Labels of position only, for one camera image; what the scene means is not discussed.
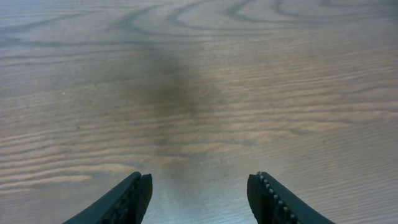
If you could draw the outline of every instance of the wooden table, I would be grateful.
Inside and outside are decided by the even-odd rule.
[[[129,173],[145,223],[254,223],[264,170],[338,223],[397,223],[394,1],[1,1],[0,223]]]

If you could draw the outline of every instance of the wood grain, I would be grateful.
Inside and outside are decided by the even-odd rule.
[[[396,223],[398,119],[356,124],[202,161],[149,161],[154,194],[144,223],[255,223],[249,174],[267,170],[336,223]],[[2,197],[2,223],[60,223],[129,173]]]
[[[397,12],[391,0],[0,0],[0,197],[395,119]]]

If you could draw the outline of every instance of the wooden surface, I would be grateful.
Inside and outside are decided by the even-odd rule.
[[[0,223],[65,221],[135,170],[159,174],[147,223],[245,222],[244,194],[215,205],[178,175],[230,197],[263,168],[333,221],[396,223],[397,17],[392,0],[0,0]]]

